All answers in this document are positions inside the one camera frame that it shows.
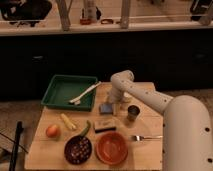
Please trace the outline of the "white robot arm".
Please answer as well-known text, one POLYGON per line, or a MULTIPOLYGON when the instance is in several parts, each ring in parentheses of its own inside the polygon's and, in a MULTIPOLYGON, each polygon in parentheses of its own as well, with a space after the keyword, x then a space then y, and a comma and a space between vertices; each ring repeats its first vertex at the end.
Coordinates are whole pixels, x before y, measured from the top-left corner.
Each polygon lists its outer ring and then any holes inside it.
POLYGON ((142 89, 130 70, 113 74, 110 81, 110 103, 121 102, 127 92, 163 117, 162 171, 213 171, 211 119, 200 100, 142 89))

